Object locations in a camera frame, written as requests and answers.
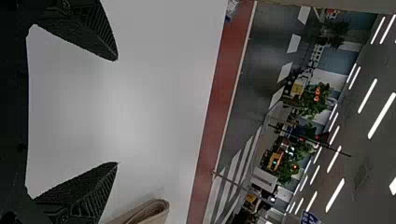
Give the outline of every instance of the linear led light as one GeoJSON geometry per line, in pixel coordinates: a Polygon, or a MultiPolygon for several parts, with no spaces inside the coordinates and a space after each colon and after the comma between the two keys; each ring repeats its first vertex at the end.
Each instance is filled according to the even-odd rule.
{"type": "Polygon", "coordinates": [[[375,133],[376,129],[378,128],[378,125],[381,123],[382,119],[384,118],[384,116],[387,114],[390,106],[392,105],[394,99],[396,97],[396,93],[393,92],[389,99],[387,100],[387,103],[384,105],[384,108],[382,108],[381,113],[379,113],[378,118],[376,118],[373,127],[370,129],[369,134],[367,135],[367,137],[369,139],[371,139],[373,137],[373,134],[375,133]]]}
{"type": "Polygon", "coordinates": [[[358,74],[359,74],[360,71],[361,71],[361,67],[359,66],[358,67],[358,71],[356,71],[355,76],[352,78],[352,81],[350,82],[350,85],[349,85],[349,88],[348,88],[349,90],[352,89],[353,83],[355,83],[356,77],[358,77],[358,74]]]}
{"type": "Polygon", "coordinates": [[[296,205],[296,202],[294,202],[294,203],[291,205],[291,208],[290,208],[290,210],[289,210],[289,213],[291,213],[291,211],[293,211],[294,205],[296,205]]]}
{"type": "Polygon", "coordinates": [[[317,177],[319,169],[320,169],[320,165],[317,167],[317,170],[315,170],[314,175],[312,176],[311,181],[309,182],[309,185],[312,185],[314,183],[315,177],[317,177]]]}
{"type": "Polygon", "coordinates": [[[337,109],[337,106],[338,106],[338,104],[336,104],[336,105],[334,106],[334,108],[332,109],[332,113],[330,114],[329,120],[332,119],[332,115],[334,114],[335,110],[337,109]]]}
{"type": "Polygon", "coordinates": [[[300,207],[301,207],[301,205],[303,204],[303,202],[304,202],[304,198],[302,198],[302,199],[300,200],[300,202],[298,203],[298,206],[297,206],[297,208],[296,208],[296,211],[294,212],[294,215],[297,215],[298,210],[300,210],[300,207]]]}
{"type": "Polygon", "coordinates": [[[300,184],[301,184],[301,183],[298,183],[297,189],[294,191],[293,195],[296,195],[296,193],[297,193],[297,191],[298,191],[298,188],[300,187],[300,184]]]}
{"type": "Polygon", "coordinates": [[[335,121],[337,120],[337,118],[338,118],[338,112],[335,114],[334,120],[332,121],[332,125],[330,125],[329,132],[332,131],[332,126],[334,126],[334,123],[335,123],[335,121]]]}
{"type": "Polygon", "coordinates": [[[317,160],[318,160],[318,157],[319,157],[319,155],[320,155],[320,152],[321,152],[321,148],[320,148],[319,151],[317,152],[317,156],[316,156],[315,159],[314,159],[314,165],[315,165],[315,163],[317,163],[317,160]]]}
{"type": "Polygon", "coordinates": [[[353,64],[352,70],[350,70],[349,76],[347,76],[346,83],[349,82],[350,78],[352,77],[353,72],[355,71],[356,64],[353,64]]]}
{"type": "Polygon", "coordinates": [[[300,192],[303,191],[307,179],[308,179],[308,175],[305,176],[304,182],[303,182],[303,184],[301,185],[301,188],[300,188],[300,192]]]}
{"type": "Polygon", "coordinates": [[[308,168],[309,168],[309,166],[311,165],[311,162],[312,162],[312,160],[310,160],[310,161],[308,162],[308,164],[306,165],[305,170],[304,170],[304,174],[306,174],[306,172],[308,171],[308,168]]]}
{"type": "Polygon", "coordinates": [[[389,25],[388,25],[388,27],[387,27],[387,30],[385,30],[385,33],[382,35],[382,38],[381,38],[381,41],[379,41],[379,44],[384,43],[384,40],[385,40],[385,38],[386,38],[387,35],[388,35],[388,32],[389,32],[389,30],[390,30],[390,27],[392,27],[393,22],[395,21],[395,18],[396,18],[396,14],[392,16],[392,19],[390,20],[389,25]]]}
{"type": "Polygon", "coordinates": [[[381,22],[380,22],[379,25],[378,25],[378,28],[376,28],[376,31],[375,31],[375,33],[374,33],[372,42],[370,42],[371,45],[374,44],[374,41],[375,41],[375,39],[376,39],[376,36],[378,35],[379,30],[381,30],[382,24],[384,24],[384,20],[385,20],[385,17],[382,18],[381,22]]]}
{"type": "Polygon", "coordinates": [[[396,194],[396,177],[393,179],[393,181],[389,185],[390,192],[394,196],[396,194]]]}
{"type": "Polygon", "coordinates": [[[309,202],[308,206],[305,209],[306,212],[309,212],[309,210],[311,209],[311,206],[314,203],[314,201],[317,198],[317,196],[318,196],[318,191],[315,191],[314,195],[311,198],[311,201],[309,202]]]}
{"type": "Polygon", "coordinates": [[[332,144],[332,142],[334,141],[335,136],[338,134],[338,131],[340,130],[340,125],[337,126],[337,128],[335,129],[334,134],[332,135],[332,139],[330,140],[330,145],[332,144]]]}
{"type": "Polygon", "coordinates": [[[364,106],[366,105],[367,100],[369,99],[369,97],[370,97],[370,95],[371,95],[371,93],[372,93],[372,91],[373,91],[373,89],[374,89],[374,87],[376,85],[376,82],[377,82],[377,79],[375,78],[373,83],[372,83],[372,85],[370,86],[370,89],[367,91],[366,96],[364,96],[363,102],[361,102],[361,106],[359,107],[358,114],[361,113],[361,111],[363,110],[364,106]]]}
{"type": "Polygon", "coordinates": [[[340,183],[338,184],[337,189],[335,189],[334,194],[332,195],[332,197],[330,198],[329,202],[326,205],[326,213],[329,212],[330,208],[332,207],[332,204],[334,203],[335,199],[337,198],[338,194],[340,193],[341,189],[343,188],[343,186],[345,185],[346,181],[343,178],[340,183]]]}
{"type": "Polygon", "coordinates": [[[334,156],[332,157],[332,161],[330,161],[329,167],[327,167],[327,174],[330,172],[330,170],[332,169],[332,166],[335,163],[335,160],[337,160],[338,154],[340,154],[342,147],[339,146],[337,149],[337,152],[335,152],[334,156]]]}

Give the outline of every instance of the mall floor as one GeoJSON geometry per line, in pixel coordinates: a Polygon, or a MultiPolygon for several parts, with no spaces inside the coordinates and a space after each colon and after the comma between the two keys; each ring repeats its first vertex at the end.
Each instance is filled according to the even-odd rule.
{"type": "MultiPolygon", "coordinates": [[[[264,115],[277,91],[279,77],[285,76],[283,67],[288,63],[292,67],[300,66],[309,49],[308,25],[317,18],[312,10],[307,10],[304,22],[299,21],[301,10],[301,7],[257,4],[217,166],[217,172],[236,183],[245,180],[249,165],[260,157],[253,152],[262,128],[267,128],[262,126],[264,115]],[[301,41],[295,51],[288,53],[293,35],[299,35],[301,41]]],[[[225,223],[240,197],[239,189],[215,177],[204,223],[225,223]]]]}
{"type": "MultiPolygon", "coordinates": [[[[382,18],[382,15],[378,16],[372,30],[372,38],[382,18]]],[[[304,198],[299,211],[301,212],[308,206],[313,194],[317,191],[318,196],[310,212],[324,223],[394,223],[396,201],[389,189],[390,183],[396,176],[396,151],[394,150],[396,105],[394,102],[390,104],[389,111],[379,123],[373,137],[368,138],[368,132],[372,129],[384,105],[392,93],[396,92],[396,76],[394,76],[396,28],[394,24],[389,26],[390,21],[391,16],[386,16],[374,44],[368,43],[364,47],[357,61],[361,71],[351,90],[348,88],[353,78],[346,84],[344,101],[338,105],[335,112],[339,113],[339,116],[334,123],[331,136],[334,135],[336,127],[340,128],[334,137],[332,147],[342,147],[342,151],[351,154],[352,157],[339,155],[328,173],[327,169],[334,153],[322,150],[318,161],[310,166],[307,173],[311,178],[320,166],[316,179],[312,185],[307,184],[303,192],[299,192],[293,199],[299,203],[304,198]],[[383,44],[379,44],[388,27],[388,36],[383,44]],[[358,114],[361,102],[375,78],[377,83],[365,107],[358,114]],[[342,179],[345,184],[326,213],[328,201],[342,179]]],[[[288,214],[286,223],[300,222],[298,217],[288,214]]]]}

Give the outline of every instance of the green plant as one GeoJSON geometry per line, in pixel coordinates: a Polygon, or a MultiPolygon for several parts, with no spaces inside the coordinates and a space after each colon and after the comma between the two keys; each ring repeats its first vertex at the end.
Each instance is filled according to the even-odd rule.
{"type": "Polygon", "coordinates": [[[334,35],[345,35],[349,30],[349,22],[347,21],[325,21],[324,25],[334,35]]]}
{"type": "Polygon", "coordinates": [[[320,36],[317,39],[317,43],[320,44],[320,45],[327,45],[328,42],[329,42],[329,38],[328,37],[320,36]]]}
{"type": "Polygon", "coordinates": [[[297,161],[302,160],[305,158],[308,154],[314,153],[315,150],[312,147],[312,145],[306,143],[306,142],[298,142],[294,144],[294,153],[295,153],[295,158],[297,161]]]}
{"type": "Polygon", "coordinates": [[[291,181],[291,176],[293,175],[293,170],[291,163],[286,161],[279,166],[279,168],[274,173],[277,176],[277,181],[283,185],[291,181]]]}
{"type": "Polygon", "coordinates": [[[329,97],[329,94],[330,85],[325,85],[321,82],[318,85],[313,86],[310,90],[304,91],[303,95],[297,102],[299,116],[307,116],[308,119],[312,120],[316,114],[321,113],[327,108],[326,99],[329,97]]]}
{"type": "Polygon", "coordinates": [[[332,48],[339,49],[340,46],[344,44],[344,40],[345,39],[343,37],[336,35],[329,39],[329,44],[332,46],[332,48]]]}

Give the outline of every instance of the beige bag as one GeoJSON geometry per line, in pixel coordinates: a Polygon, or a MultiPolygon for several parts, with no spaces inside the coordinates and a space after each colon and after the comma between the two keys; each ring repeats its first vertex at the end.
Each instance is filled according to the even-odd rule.
{"type": "Polygon", "coordinates": [[[169,202],[150,200],[107,224],[164,224],[168,218],[169,202]]]}

